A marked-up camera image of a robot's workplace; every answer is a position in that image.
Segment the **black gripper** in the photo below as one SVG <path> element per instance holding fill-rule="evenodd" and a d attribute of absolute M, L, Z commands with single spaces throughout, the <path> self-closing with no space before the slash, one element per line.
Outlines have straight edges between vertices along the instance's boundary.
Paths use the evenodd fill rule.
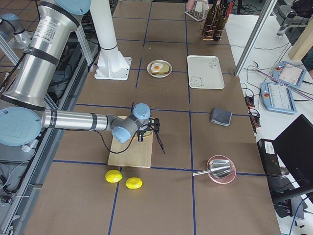
<path fill-rule="evenodd" d="M 140 128 L 140 130 L 138 130 L 138 132 L 137 132 L 137 141 L 138 142 L 143 142 L 144 132 L 146 132 L 146 131 L 152 131 L 151 126 L 146 125 L 146 126 Z"/>

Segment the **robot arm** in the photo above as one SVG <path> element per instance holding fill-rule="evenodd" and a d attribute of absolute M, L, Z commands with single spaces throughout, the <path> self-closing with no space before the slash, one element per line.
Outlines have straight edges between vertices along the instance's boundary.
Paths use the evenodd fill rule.
<path fill-rule="evenodd" d="M 32 33 L 25 30 L 18 16 L 13 13 L 0 16 L 0 35 L 14 49 L 25 49 L 32 38 Z"/>
<path fill-rule="evenodd" d="M 111 131 L 121 143 L 147 128 L 150 108 L 135 105 L 122 119 L 115 115 L 76 113 L 48 109 L 45 94 L 59 64 L 70 33 L 91 13 L 101 48 L 97 79 L 126 80 L 131 59 L 118 50 L 107 0 L 43 0 L 40 21 L 33 39 L 23 52 L 24 60 L 12 86 L 0 96 L 0 142 L 20 146 L 35 140 L 43 128 Z"/>

